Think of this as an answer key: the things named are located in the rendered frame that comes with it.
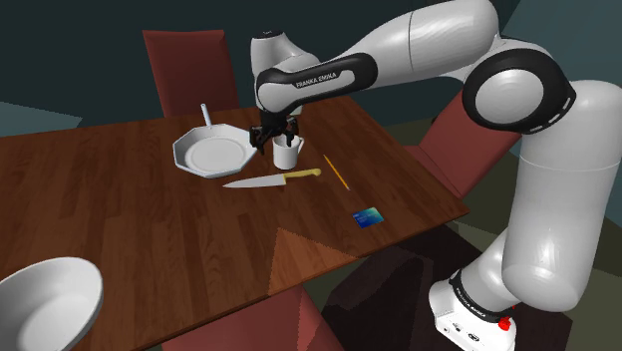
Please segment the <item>red chair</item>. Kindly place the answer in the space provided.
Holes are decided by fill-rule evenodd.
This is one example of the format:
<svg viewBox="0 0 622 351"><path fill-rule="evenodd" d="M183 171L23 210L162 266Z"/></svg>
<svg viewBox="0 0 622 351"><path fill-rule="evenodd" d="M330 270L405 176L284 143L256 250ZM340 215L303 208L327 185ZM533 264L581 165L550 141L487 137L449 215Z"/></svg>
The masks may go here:
<svg viewBox="0 0 622 351"><path fill-rule="evenodd" d="M303 286L201 326L162 351L345 351Z"/></svg>
<svg viewBox="0 0 622 351"><path fill-rule="evenodd" d="M195 114L239 107L234 72L222 30L144 30L143 36L163 115Z"/></svg>
<svg viewBox="0 0 622 351"><path fill-rule="evenodd" d="M520 139L467 115L463 91L449 102L416 146L405 149L456 197L464 198Z"/></svg>

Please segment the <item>blue card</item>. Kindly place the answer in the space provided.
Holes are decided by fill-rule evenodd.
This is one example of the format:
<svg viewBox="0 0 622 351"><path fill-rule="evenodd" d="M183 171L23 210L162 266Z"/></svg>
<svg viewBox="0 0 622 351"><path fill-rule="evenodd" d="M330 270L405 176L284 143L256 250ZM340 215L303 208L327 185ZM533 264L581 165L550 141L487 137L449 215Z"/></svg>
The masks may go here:
<svg viewBox="0 0 622 351"><path fill-rule="evenodd" d="M382 222L384 218L375 207L369 207L352 214L360 228Z"/></svg>

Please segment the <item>yellow handled kitchen knife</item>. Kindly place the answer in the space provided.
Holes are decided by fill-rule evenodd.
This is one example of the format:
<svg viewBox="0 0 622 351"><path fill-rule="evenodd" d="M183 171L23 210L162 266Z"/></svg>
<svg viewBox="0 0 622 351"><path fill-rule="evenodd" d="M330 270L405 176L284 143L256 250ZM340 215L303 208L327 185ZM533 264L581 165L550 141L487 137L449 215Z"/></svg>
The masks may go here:
<svg viewBox="0 0 622 351"><path fill-rule="evenodd" d="M319 176L322 173L320 169L310 169L305 171L289 172L276 175L264 175L245 179L239 179L224 185L227 188L254 188L254 187L270 187L286 185L290 178Z"/></svg>

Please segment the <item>white bowl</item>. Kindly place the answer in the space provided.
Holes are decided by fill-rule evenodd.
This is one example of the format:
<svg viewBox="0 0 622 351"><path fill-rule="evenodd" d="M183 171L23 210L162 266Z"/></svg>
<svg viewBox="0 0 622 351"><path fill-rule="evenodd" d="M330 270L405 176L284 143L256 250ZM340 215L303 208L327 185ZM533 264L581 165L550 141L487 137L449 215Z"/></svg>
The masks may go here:
<svg viewBox="0 0 622 351"><path fill-rule="evenodd" d="M0 281L0 351L71 351L103 305L99 268L79 257L31 264Z"/></svg>

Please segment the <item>white mug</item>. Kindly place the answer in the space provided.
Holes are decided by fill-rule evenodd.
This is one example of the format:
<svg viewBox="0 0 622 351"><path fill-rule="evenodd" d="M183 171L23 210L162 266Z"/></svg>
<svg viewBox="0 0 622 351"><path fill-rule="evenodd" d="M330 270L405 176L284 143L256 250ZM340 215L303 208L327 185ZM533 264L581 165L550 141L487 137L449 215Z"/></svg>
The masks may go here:
<svg viewBox="0 0 622 351"><path fill-rule="evenodd" d="M304 146L305 140L298 136L295 136L291 141L291 145L287 145L287 138L285 135L275 137L272 139L273 145L273 163L274 165L284 171L292 170L296 167L298 155Z"/></svg>

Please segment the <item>dark robot stand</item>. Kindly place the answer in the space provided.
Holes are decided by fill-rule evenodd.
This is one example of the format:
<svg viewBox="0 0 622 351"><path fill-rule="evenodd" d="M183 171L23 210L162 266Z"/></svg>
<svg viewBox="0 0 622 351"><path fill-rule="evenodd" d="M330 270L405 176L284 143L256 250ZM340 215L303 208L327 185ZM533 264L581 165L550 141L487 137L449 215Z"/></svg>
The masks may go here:
<svg viewBox="0 0 622 351"><path fill-rule="evenodd" d="M480 251L445 225L370 255L322 310L345 351L463 351L434 325L431 285Z"/></svg>

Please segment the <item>yellow pencil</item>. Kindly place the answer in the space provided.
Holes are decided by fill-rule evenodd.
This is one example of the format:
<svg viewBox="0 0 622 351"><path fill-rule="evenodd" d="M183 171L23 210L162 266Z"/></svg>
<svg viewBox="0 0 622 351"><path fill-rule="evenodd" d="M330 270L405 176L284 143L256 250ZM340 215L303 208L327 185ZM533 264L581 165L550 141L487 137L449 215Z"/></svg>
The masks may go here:
<svg viewBox="0 0 622 351"><path fill-rule="evenodd" d="M341 174L338 172L338 170L335 168L335 166L333 165L333 163L330 161L330 159L326 156L323 155L325 161L328 163L329 167L332 169L332 171L334 172L334 174L336 175L336 177L340 180L340 182L342 183L342 185L345 187L345 189L350 190L348 184L345 182L345 180L343 179L343 177L341 176Z"/></svg>

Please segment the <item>brown wooden table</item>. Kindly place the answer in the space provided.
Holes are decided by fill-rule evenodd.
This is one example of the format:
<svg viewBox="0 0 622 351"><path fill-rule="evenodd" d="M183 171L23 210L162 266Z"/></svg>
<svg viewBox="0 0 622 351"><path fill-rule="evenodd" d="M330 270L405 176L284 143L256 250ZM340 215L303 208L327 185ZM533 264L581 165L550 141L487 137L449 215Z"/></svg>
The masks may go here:
<svg viewBox="0 0 622 351"><path fill-rule="evenodd" d="M348 97L303 109L297 167L322 173L284 186L179 169L172 144L201 122L0 138L0 279L57 256L102 273L76 351L141 351L467 213ZM369 207L384 220L360 228L352 214Z"/></svg>

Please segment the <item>white octagonal pan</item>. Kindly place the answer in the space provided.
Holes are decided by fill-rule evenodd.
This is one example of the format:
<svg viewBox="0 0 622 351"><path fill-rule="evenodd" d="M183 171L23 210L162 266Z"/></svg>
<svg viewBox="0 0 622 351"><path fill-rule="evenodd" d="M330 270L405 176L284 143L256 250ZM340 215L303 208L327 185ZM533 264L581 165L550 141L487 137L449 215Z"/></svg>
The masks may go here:
<svg viewBox="0 0 622 351"><path fill-rule="evenodd" d="M204 178L239 173L254 157L257 148L249 142L249 132L228 124L213 124L206 104L201 104L205 121L172 144L175 165Z"/></svg>

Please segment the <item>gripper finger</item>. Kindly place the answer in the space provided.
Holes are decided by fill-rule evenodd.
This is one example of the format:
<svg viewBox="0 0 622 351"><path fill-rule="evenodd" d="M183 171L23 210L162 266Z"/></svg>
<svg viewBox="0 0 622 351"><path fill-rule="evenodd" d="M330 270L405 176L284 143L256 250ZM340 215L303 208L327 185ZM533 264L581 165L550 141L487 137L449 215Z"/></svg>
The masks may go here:
<svg viewBox="0 0 622 351"><path fill-rule="evenodd" d="M262 155L265 154L264 145L266 143L266 136L264 135L263 128L261 126L251 126L249 128L249 142Z"/></svg>
<svg viewBox="0 0 622 351"><path fill-rule="evenodd" d="M286 138L286 146L290 148L292 146L292 141L299 134L298 122L295 117L288 117L286 119L286 128L283 131L283 134Z"/></svg>

